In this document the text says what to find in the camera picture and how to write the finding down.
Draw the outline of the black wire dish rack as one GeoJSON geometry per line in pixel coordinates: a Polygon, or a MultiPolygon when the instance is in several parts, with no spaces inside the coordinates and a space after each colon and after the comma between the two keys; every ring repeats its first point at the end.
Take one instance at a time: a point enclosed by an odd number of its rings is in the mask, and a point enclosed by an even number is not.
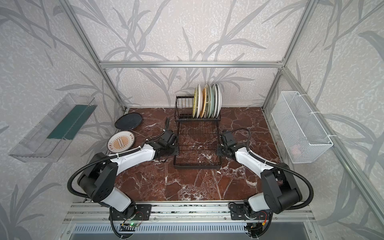
{"type": "Polygon", "coordinates": [[[193,118],[193,100],[193,96],[176,97],[174,116],[179,153],[174,157],[174,168],[218,170],[222,165],[222,158],[217,155],[221,118],[193,118]]]}

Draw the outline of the white plate orange sunburst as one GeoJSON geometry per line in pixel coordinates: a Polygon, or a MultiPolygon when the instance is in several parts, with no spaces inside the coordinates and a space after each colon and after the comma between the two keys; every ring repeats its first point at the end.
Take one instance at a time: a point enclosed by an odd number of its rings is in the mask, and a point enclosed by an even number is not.
{"type": "Polygon", "coordinates": [[[215,108],[214,108],[214,115],[213,115],[213,118],[216,119],[217,118],[217,113],[218,113],[218,101],[219,101],[219,96],[218,96],[218,88],[217,88],[217,85],[214,84],[213,85],[214,87],[214,90],[215,90],[215,108]]]}
{"type": "Polygon", "coordinates": [[[130,131],[121,131],[113,136],[107,142],[107,148],[111,153],[122,153],[129,150],[135,143],[135,135],[130,131]]]}

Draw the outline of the black round plate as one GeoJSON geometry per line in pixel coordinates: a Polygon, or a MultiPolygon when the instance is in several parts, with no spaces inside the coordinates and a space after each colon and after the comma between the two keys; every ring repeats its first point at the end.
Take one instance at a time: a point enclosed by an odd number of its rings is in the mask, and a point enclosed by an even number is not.
{"type": "Polygon", "coordinates": [[[128,113],[121,116],[115,122],[115,128],[122,131],[133,130],[143,122],[143,117],[139,113],[128,113]]]}

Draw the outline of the cream plate with floral sprigs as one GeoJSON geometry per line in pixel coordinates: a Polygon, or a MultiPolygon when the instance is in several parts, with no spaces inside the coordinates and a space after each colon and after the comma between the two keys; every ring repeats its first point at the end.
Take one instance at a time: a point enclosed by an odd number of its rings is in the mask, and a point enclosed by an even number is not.
{"type": "Polygon", "coordinates": [[[207,119],[209,117],[209,111],[210,111],[210,97],[211,97],[211,90],[210,86],[206,84],[205,86],[205,91],[206,91],[206,104],[205,104],[205,113],[204,117],[207,119]]]}

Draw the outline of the orange woven round plate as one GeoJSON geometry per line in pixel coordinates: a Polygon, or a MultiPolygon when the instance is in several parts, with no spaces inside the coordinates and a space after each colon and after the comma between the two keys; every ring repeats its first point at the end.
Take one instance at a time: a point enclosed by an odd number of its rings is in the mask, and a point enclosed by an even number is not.
{"type": "Polygon", "coordinates": [[[207,104],[207,87],[204,87],[203,92],[202,92],[202,110],[200,113],[200,118],[204,118],[205,111],[206,111],[206,104],[207,104]]]}

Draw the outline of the white plate green text rim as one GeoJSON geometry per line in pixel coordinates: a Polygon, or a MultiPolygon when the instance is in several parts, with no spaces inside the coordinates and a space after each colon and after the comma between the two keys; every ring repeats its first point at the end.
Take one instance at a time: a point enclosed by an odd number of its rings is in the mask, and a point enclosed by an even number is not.
{"type": "Polygon", "coordinates": [[[220,110],[221,110],[221,107],[222,107],[222,93],[221,93],[221,89],[220,89],[220,87],[219,87],[219,85],[218,84],[216,84],[216,88],[217,88],[217,97],[218,97],[218,100],[217,100],[217,105],[218,105],[218,107],[217,107],[217,118],[219,117],[219,115],[220,115],[220,110]]]}

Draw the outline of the mint green flower plate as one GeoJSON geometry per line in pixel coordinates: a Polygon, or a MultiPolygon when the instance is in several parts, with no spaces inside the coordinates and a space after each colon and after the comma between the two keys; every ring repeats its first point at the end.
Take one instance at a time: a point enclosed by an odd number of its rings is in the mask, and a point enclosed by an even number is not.
{"type": "Polygon", "coordinates": [[[215,111],[215,87],[214,85],[210,86],[210,112],[209,112],[209,118],[212,118],[214,116],[215,111]]]}

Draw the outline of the white plate green clover emblem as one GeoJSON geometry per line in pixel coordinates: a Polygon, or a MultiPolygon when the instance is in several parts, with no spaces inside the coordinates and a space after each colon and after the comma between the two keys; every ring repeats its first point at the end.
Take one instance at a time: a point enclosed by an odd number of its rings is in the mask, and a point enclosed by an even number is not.
{"type": "Polygon", "coordinates": [[[197,118],[200,118],[203,104],[203,90],[201,85],[198,85],[198,100],[197,100],[197,118]]]}

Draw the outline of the yellow woven round plate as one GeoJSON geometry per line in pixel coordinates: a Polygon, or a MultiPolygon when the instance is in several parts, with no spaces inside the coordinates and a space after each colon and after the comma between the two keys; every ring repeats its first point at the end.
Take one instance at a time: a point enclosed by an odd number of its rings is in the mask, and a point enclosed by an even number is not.
{"type": "Polygon", "coordinates": [[[193,99],[193,114],[192,114],[192,118],[195,118],[196,117],[196,114],[197,114],[197,102],[198,102],[198,87],[195,88],[195,92],[194,92],[194,99],[193,99]]]}

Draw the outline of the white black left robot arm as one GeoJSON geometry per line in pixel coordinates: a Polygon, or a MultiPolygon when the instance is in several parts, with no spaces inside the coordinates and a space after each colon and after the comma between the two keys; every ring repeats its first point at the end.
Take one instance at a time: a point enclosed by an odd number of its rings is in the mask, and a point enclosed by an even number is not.
{"type": "Polygon", "coordinates": [[[141,163],[178,154],[178,136],[169,130],[170,118],[166,118],[163,132],[141,146],[112,155],[99,153],[85,166],[73,173],[68,182],[68,191],[75,196],[87,198],[102,206],[126,212],[135,204],[125,193],[115,187],[117,176],[141,163]]]}

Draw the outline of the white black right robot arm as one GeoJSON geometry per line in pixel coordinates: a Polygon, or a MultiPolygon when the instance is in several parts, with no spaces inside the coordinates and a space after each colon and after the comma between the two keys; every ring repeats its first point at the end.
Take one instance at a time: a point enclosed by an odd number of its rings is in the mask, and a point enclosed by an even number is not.
{"type": "Polygon", "coordinates": [[[251,131],[247,142],[238,143],[234,132],[223,131],[217,155],[235,160],[256,174],[262,181],[262,193],[244,200],[244,212],[249,218],[261,211],[279,214],[285,210],[298,210],[308,206],[314,199],[312,184],[287,164],[266,160],[250,149],[251,131]]]}

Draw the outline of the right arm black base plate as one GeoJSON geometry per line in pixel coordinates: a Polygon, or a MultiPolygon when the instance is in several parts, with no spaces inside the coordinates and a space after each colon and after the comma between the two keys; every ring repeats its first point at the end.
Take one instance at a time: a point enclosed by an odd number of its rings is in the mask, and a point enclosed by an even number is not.
{"type": "Polygon", "coordinates": [[[266,222],[270,219],[270,213],[266,210],[254,211],[248,203],[229,202],[228,204],[232,220],[256,220],[266,222]]]}

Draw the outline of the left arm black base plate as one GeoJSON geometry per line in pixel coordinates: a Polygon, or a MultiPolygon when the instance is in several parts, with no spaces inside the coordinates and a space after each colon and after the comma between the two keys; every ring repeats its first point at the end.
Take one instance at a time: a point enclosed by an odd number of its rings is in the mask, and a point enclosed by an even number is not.
{"type": "Polygon", "coordinates": [[[148,221],[152,210],[151,204],[130,204],[124,211],[115,208],[110,211],[109,220],[112,221],[148,221]]]}

